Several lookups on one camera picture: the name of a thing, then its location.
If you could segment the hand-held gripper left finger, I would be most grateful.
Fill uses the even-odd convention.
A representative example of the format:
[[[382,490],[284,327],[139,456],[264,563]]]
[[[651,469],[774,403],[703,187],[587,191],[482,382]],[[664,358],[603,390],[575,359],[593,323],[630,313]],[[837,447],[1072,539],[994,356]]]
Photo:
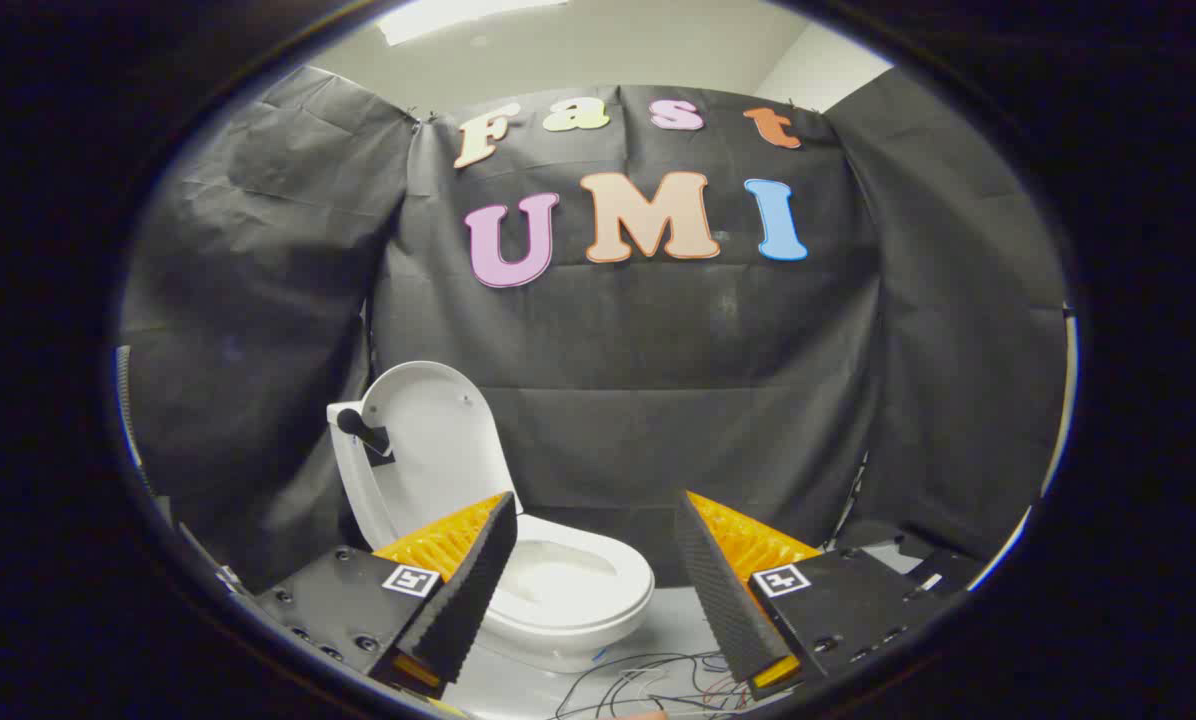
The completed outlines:
[[[334,547],[255,602],[330,661],[438,701],[464,667],[517,536],[514,492],[499,492],[378,551]]]

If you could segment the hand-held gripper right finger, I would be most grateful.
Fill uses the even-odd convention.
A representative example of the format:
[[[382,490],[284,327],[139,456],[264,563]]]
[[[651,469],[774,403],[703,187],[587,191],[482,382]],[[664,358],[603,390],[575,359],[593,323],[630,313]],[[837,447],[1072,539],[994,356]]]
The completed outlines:
[[[935,560],[896,570],[860,547],[819,551],[694,492],[675,538],[732,679],[755,700],[852,673],[959,596],[959,570]]]

